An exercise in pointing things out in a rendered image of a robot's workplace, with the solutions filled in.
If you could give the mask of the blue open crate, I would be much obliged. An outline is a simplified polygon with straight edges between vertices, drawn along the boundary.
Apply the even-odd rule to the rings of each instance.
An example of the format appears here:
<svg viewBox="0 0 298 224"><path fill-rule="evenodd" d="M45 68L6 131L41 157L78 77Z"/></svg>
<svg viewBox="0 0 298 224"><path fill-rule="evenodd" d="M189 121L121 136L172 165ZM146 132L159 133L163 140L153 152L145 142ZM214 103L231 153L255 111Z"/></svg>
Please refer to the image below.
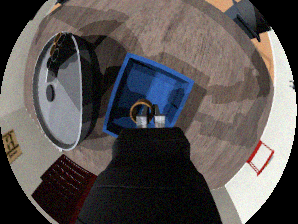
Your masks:
<svg viewBox="0 0 298 224"><path fill-rule="evenodd" d="M137 128L130 117L130 108L141 99L158 104L160 113L165 115L165 127L173 127L193 84L194 80L166 65L126 53L110 95L102 132L117 137L121 129Z"/></svg>

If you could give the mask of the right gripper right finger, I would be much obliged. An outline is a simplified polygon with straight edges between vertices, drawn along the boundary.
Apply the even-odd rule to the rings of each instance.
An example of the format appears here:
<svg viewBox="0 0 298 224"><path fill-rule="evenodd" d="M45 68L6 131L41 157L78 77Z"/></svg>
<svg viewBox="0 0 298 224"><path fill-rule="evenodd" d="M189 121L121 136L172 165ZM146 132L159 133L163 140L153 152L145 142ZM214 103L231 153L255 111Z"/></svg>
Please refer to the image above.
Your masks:
<svg viewBox="0 0 298 224"><path fill-rule="evenodd" d="M156 113L156 115L154 115ZM154 128L165 128L165 115L160 113L158 109L158 104L153 104L153 123Z"/></svg>

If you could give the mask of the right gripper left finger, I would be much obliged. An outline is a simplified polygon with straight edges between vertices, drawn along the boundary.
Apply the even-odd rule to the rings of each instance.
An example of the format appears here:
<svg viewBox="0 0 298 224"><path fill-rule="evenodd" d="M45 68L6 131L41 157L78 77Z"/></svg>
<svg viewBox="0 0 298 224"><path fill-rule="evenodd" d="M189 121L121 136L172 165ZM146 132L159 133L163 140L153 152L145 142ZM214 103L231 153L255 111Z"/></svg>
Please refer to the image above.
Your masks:
<svg viewBox="0 0 298 224"><path fill-rule="evenodd" d="M149 124L149 107L145 105L141 115L137 115L137 128L148 128Z"/></svg>

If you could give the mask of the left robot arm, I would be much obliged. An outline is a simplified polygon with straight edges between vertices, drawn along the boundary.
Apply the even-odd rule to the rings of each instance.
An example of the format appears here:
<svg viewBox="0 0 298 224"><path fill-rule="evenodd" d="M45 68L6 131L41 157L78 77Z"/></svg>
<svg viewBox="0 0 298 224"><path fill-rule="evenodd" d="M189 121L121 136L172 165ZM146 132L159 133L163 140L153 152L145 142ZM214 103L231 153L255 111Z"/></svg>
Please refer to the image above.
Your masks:
<svg viewBox="0 0 298 224"><path fill-rule="evenodd" d="M263 34L265 31L271 31L270 24L267 23L267 20L263 18L261 12L259 12L249 0L239 0L238 4L235 4L235 7L241 12L243 19L246 20L255 34L258 35Z"/></svg>

